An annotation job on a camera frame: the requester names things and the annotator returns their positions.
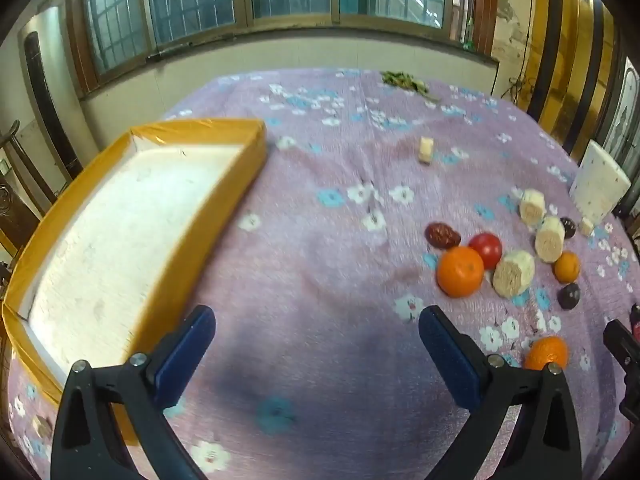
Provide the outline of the orange mandarin front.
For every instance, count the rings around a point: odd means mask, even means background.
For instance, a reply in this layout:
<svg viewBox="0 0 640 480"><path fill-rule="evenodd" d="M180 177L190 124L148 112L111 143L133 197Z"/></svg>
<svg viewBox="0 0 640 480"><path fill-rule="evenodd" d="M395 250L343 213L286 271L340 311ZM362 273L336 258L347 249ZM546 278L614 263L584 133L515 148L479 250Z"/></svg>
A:
<svg viewBox="0 0 640 480"><path fill-rule="evenodd" d="M548 336L535 340L524 361L528 370L542 370L548 363L558 364L565 370L570 362L570 349L559 336Z"/></svg>

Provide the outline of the dark plum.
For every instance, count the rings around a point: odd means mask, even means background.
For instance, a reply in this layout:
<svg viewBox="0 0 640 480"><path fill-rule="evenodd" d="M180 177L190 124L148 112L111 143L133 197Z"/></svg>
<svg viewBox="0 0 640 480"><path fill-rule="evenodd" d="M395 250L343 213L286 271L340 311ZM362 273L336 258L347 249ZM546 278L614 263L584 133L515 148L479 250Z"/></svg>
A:
<svg viewBox="0 0 640 480"><path fill-rule="evenodd" d="M579 285L577 283L570 283L558 291L556 298L558 298L558 303L563 310L570 311L577 307L581 296L582 292L580 291Z"/></svg>
<svg viewBox="0 0 640 480"><path fill-rule="evenodd" d="M561 217L560 221L564 229L564 238L570 240L573 238L577 231L577 226L574 220L568 217Z"/></svg>

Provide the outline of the small orange mandarin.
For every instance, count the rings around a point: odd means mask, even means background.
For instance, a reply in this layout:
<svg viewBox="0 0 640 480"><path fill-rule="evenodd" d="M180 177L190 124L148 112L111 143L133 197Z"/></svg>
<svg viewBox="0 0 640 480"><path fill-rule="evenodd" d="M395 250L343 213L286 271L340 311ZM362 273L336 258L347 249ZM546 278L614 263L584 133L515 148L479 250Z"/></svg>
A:
<svg viewBox="0 0 640 480"><path fill-rule="evenodd" d="M562 252L560 258L553 263L552 271L561 284L574 283L580 274L580 259L574 252Z"/></svg>

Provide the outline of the small sugarcane piece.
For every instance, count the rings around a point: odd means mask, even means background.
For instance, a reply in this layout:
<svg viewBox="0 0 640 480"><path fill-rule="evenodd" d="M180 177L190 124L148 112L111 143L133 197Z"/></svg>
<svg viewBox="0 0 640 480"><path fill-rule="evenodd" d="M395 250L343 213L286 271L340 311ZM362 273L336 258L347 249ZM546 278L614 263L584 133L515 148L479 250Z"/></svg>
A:
<svg viewBox="0 0 640 480"><path fill-rule="evenodd" d="M429 164L433 160L434 155L434 140L422 136L419 144L418 159L421 164Z"/></svg>
<svg viewBox="0 0 640 480"><path fill-rule="evenodd" d="M588 218L582 218L579 223L579 231L585 237L590 237L594 230L594 224Z"/></svg>

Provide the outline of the large orange mandarin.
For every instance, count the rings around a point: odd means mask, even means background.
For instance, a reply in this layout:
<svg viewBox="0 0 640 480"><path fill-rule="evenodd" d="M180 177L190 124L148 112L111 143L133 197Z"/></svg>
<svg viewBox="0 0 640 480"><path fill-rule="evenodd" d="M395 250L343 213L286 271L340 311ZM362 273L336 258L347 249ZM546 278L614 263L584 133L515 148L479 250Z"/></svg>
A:
<svg viewBox="0 0 640 480"><path fill-rule="evenodd" d="M457 246L444 252L437 263L436 282L451 298L471 296L484 280L484 261L471 247Z"/></svg>

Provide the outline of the red tomato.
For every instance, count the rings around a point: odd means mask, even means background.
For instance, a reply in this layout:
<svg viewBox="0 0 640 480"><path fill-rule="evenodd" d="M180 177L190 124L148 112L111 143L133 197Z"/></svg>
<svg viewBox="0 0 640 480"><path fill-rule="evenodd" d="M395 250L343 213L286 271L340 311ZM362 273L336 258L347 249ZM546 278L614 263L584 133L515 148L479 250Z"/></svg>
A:
<svg viewBox="0 0 640 480"><path fill-rule="evenodd" d="M495 270L502 258L502 243L496 234L478 233L470 239L468 246L480 255L486 270Z"/></svg>

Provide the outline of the red jujube date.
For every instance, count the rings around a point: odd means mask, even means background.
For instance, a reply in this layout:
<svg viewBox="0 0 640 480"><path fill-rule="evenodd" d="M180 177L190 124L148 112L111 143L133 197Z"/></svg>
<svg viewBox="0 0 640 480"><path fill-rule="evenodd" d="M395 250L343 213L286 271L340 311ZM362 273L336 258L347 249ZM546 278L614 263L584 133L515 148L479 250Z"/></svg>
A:
<svg viewBox="0 0 640 480"><path fill-rule="evenodd" d="M461 235L445 222L431 222L424 231L427 243L437 249L450 249L460 245Z"/></svg>

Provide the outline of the yellow rimmed white tray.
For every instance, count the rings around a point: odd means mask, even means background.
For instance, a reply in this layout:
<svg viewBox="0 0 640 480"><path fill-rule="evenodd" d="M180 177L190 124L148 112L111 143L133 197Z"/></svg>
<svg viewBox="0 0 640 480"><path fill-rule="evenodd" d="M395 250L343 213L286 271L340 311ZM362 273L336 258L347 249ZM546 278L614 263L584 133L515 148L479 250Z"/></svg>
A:
<svg viewBox="0 0 640 480"><path fill-rule="evenodd" d="M11 344L59 404L72 365L150 352L186 314L267 158L259 119L129 129L81 171L23 250L2 304Z"/></svg>

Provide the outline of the white patterned mug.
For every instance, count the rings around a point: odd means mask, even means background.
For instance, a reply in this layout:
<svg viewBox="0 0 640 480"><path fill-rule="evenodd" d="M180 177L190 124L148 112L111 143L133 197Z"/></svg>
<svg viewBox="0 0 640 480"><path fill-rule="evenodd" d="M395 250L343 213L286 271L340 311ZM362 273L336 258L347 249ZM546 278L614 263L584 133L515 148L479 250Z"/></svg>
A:
<svg viewBox="0 0 640 480"><path fill-rule="evenodd" d="M570 187L582 218L595 226L613 211L631 186L624 170L597 142L590 141Z"/></svg>

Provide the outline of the wooden chair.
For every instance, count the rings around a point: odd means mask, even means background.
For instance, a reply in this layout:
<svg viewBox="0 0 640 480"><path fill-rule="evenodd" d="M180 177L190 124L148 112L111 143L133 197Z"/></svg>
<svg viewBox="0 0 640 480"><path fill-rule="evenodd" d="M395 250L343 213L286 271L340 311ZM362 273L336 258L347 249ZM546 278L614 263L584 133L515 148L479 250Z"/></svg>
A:
<svg viewBox="0 0 640 480"><path fill-rule="evenodd" d="M34 234L56 200L46 173L54 174L55 162L33 120L14 120L1 133L1 250L13 259Z"/></svg>

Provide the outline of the purple floral tablecloth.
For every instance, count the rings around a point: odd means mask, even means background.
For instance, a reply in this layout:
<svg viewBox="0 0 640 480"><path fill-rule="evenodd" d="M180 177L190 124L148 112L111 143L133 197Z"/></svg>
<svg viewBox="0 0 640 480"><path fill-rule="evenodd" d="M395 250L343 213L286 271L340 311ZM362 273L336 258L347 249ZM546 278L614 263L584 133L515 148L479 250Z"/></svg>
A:
<svg viewBox="0 0 640 480"><path fill-rule="evenodd" d="M496 234L531 250L526 188L577 219L577 164L514 105L432 84L437 103L368 70L280 70L211 81L168 118L264 121L269 157L193 295L218 330L167 417L209 479L422 479L465 422L416 317L437 304L487 353L520 365L538 338L570 348L584 475L625 441L624 374L602 341L639 298L639 265L608 218L566 247L582 292L563 310L550 266L512 299L484 285L452 299L435 281L425 227ZM433 160L418 159L422 136Z"/></svg>

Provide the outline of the green leafy sprig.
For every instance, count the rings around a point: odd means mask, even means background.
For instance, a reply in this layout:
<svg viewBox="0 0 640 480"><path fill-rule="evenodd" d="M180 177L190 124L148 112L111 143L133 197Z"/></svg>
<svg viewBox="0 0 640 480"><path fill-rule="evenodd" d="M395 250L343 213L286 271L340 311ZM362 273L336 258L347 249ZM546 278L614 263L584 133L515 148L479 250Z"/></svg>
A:
<svg viewBox="0 0 640 480"><path fill-rule="evenodd" d="M436 94L432 92L426 82L416 79L416 77L413 77L410 74L403 72L390 72L389 70L386 70L386 72L381 73L381 76L383 84L420 94L420 96L423 96L427 101L434 103L437 103L440 100L440 97L436 96Z"/></svg>

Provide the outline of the white standing air conditioner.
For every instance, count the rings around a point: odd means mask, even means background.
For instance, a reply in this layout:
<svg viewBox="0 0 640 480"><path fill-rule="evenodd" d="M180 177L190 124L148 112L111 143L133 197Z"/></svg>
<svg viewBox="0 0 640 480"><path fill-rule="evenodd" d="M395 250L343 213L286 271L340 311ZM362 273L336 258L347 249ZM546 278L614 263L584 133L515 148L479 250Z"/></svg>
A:
<svg viewBox="0 0 640 480"><path fill-rule="evenodd" d="M74 180L99 153L67 63L62 10L50 6L18 34L25 86L36 122L66 180Z"/></svg>

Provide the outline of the window with green grille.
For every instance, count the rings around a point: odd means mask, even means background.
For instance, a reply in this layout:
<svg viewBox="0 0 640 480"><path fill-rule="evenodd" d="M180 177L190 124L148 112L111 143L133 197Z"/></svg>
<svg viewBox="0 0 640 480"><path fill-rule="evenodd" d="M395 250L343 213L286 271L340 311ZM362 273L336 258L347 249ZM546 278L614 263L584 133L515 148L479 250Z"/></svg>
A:
<svg viewBox="0 0 640 480"><path fill-rule="evenodd" d="M498 0L66 0L70 56L90 93L199 44L280 30L389 32L490 58Z"/></svg>

